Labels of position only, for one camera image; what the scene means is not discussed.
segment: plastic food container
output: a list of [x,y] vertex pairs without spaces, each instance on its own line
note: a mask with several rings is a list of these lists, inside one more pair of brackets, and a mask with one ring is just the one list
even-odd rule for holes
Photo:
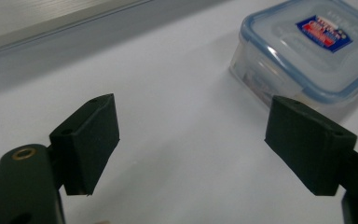
[[263,102],[314,108],[358,96],[358,11],[339,0],[294,0],[248,16],[231,72]]

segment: black plastic part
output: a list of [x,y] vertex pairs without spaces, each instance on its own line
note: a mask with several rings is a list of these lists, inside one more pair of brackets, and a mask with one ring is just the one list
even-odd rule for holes
[[358,224],[358,198],[345,193],[341,202],[345,224]]
[[64,157],[66,193],[92,194],[119,141],[114,95],[88,101],[49,137],[53,150]]
[[0,224],[64,223],[47,149],[18,147],[0,160]]
[[298,101],[274,96],[266,142],[315,195],[334,196],[357,136]]
[[348,191],[347,194],[358,199],[358,153],[356,151],[340,157],[337,182]]

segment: container lid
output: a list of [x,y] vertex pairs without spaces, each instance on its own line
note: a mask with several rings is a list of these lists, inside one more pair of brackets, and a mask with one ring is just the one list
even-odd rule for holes
[[358,11],[340,0],[293,0],[255,13],[241,36],[319,102],[358,93]]

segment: label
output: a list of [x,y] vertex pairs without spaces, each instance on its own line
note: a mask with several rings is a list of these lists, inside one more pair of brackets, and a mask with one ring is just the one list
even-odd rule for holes
[[342,29],[323,17],[313,16],[299,22],[297,27],[310,40],[333,53],[352,42]]

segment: white table surface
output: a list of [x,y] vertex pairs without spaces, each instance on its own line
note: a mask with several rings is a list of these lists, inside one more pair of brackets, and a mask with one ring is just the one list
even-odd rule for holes
[[242,19],[280,2],[155,0],[0,52],[0,157],[112,92],[121,141],[92,196],[62,190],[67,223],[342,223],[344,190],[302,185],[227,70]]

